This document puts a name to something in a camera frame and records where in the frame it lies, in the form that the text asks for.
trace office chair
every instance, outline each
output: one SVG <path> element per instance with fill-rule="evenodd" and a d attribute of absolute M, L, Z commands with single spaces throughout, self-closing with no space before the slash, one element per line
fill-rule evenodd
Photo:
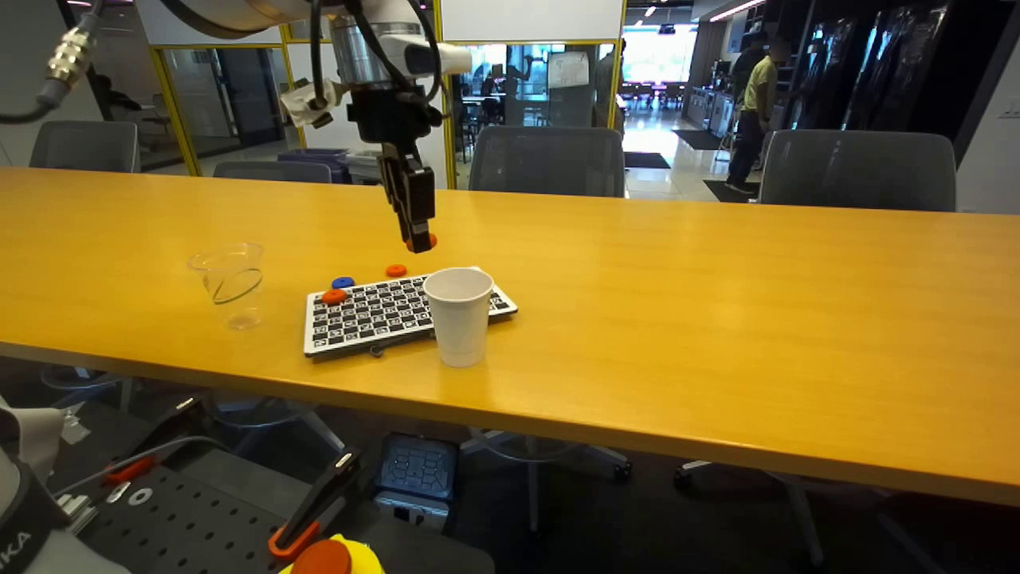
<path fill-rule="evenodd" d="M 324 163 L 220 163 L 216 178 L 275 178 L 275 181 L 330 181 Z M 207 405 L 216 426 L 244 431 L 250 437 L 237 449 L 250 449 L 261 431 L 280 426 L 305 426 L 335 453 L 344 453 L 344 442 L 309 408 L 285 398 L 213 392 Z"/>
<path fill-rule="evenodd" d="M 620 197 L 620 137 L 604 127 L 484 127 L 467 188 Z"/>
<path fill-rule="evenodd" d="M 43 122 L 34 135 L 29 167 L 37 171 L 86 171 L 86 173 L 138 173 L 138 126 L 132 122 Z M 121 405 L 127 408 L 132 382 L 83 370 L 83 366 L 43 366 L 41 382 L 63 392 L 58 405 L 86 401 L 106 391 L 121 386 Z"/>
<path fill-rule="evenodd" d="M 29 167 L 138 173 L 138 126 L 132 122 L 43 122 Z"/>
<path fill-rule="evenodd" d="M 956 210 L 956 154 L 939 135 L 906 130 L 777 130 L 769 141 L 762 171 L 762 206 L 812 207 L 885 207 L 885 210 Z M 696 459 L 677 473 L 677 489 L 714 464 Z M 824 551 L 798 478 L 769 475 L 784 484 L 810 564 L 823 567 Z M 926 551 L 890 517 L 883 531 L 926 571 L 939 571 Z"/>
<path fill-rule="evenodd" d="M 620 137 L 604 127 L 489 127 L 477 137 L 467 185 L 493 193 L 541 196 L 604 196 L 624 188 Z M 627 456 L 603 446 L 555 443 L 481 431 L 461 443 L 461 453 L 493 453 L 530 469 L 530 528 L 540 531 L 540 465 L 568 453 L 586 453 L 611 469 L 615 483 L 632 473 Z"/>
<path fill-rule="evenodd" d="M 324 163 L 220 163 L 216 178 L 330 181 Z"/>

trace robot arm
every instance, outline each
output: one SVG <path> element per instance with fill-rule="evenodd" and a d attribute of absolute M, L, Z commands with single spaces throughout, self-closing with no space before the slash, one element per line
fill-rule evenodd
<path fill-rule="evenodd" d="M 438 181 L 416 157 L 416 137 L 442 126 L 442 115 L 429 107 L 441 75 L 461 75 L 473 62 L 464 52 L 432 42 L 416 0 L 161 0 L 161 7 L 216 40 L 301 20 L 319 26 L 319 15 L 328 15 L 340 90 L 349 94 L 348 117 L 361 141 L 382 148 L 380 175 L 402 241 L 410 253 L 432 246 L 426 222 L 438 213 Z M 328 117 L 315 62 L 311 70 L 315 96 L 305 111 Z M 414 79 L 426 75 L 432 77 L 429 94 Z"/>

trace desk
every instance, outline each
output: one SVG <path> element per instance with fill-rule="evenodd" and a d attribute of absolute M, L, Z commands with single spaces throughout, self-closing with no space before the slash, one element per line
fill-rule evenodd
<path fill-rule="evenodd" d="M 441 193 L 405 255 L 380 188 L 0 173 L 0 354 L 1020 505 L 1020 222 Z M 263 246 L 227 332 L 189 255 Z M 489 365 L 305 361 L 302 293 L 484 265 Z"/>

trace yellow object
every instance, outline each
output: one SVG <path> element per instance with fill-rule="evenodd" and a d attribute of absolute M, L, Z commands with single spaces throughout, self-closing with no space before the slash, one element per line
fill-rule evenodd
<path fill-rule="evenodd" d="M 280 574 L 382 574 L 382 564 L 380 564 L 376 551 L 369 547 L 364 547 L 364 543 L 354 543 L 354 538 L 344 538 L 344 536 L 330 536 L 330 538 L 322 538 L 315 547 L 309 547 Z M 348 564 L 335 567 L 337 562 L 328 562 L 328 551 L 322 551 L 322 547 L 335 547 L 335 551 L 344 556 L 340 562 L 348 562 L 349 567 Z"/>
<path fill-rule="evenodd" d="M 402 248 L 380 188 L 0 171 L 0 354 L 1020 505 L 1020 217 L 441 193 L 414 270 L 521 315 L 305 361 L 302 303 Z M 263 248 L 224 329 L 189 260 Z"/>

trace wooden table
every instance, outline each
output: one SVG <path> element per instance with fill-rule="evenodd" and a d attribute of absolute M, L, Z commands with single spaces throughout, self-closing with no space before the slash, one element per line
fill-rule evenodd
<path fill-rule="evenodd" d="M 1020 505 L 1020 222 L 441 193 L 408 255 L 380 188 L 0 173 L 0 354 Z M 263 246 L 228 332 L 189 260 Z M 302 298 L 481 265 L 489 361 L 305 361 Z"/>

